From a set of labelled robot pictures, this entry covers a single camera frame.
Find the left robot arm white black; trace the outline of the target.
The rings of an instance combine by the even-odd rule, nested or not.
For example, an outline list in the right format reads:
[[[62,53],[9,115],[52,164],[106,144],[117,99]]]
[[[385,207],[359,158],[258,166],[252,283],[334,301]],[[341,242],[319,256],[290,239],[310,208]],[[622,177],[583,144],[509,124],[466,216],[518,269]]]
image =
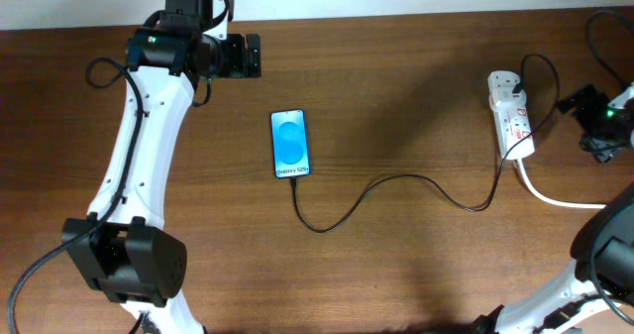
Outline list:
[[[126,106],[103,182],[62,239],[87,285],[133,314],[147,333],[203,333],[182,286],[185,245],[164,232],[164,195],[180,126],[199,81],[259,78],[262,39],[194,16],[157,12],[128,40]]]

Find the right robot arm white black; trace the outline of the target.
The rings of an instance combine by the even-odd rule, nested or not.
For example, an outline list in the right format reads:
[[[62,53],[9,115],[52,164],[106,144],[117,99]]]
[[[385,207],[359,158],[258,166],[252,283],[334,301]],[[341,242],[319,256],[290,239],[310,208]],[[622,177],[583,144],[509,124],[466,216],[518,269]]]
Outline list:
[[[607,102],[587,86],[557,104],[573,109],[584,130],[583,148],[609,159],[611,147],[633,147],[633,87]],[[626,323],[619,307],[633,304],[633,187],[600,206],[576,235],[571,263],[534,295],[480,316],[469,333],[568,333],[607,309]]]

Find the blue screen smartphone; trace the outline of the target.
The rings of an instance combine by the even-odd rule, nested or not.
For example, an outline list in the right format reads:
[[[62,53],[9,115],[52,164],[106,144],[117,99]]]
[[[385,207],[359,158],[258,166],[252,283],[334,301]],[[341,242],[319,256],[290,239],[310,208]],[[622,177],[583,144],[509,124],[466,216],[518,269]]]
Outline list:
[[[308,175],[311,168],[305,113],[300,109],[273,112],[270,125],[275,177]]]

